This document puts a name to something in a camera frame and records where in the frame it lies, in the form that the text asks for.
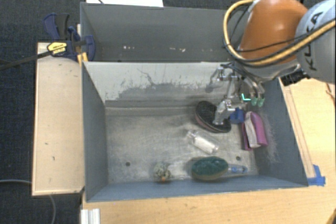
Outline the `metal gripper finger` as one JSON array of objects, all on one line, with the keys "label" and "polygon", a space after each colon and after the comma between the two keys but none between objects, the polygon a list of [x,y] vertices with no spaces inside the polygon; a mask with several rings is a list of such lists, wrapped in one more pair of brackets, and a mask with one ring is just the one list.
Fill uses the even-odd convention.
[{"label": "metal gripper finger", "polygon": [[232,101],[223,100],[216,108],[213,124],[223,125],[224,120],[228,119],[233,112],[235,112],[235,108],[232,105]]},{"label": "metal gripper finger", "polygon": [[225,73],[225,68],[218,67],[211,75],[211,84],[224,83],[229,81],[229,75]]}]

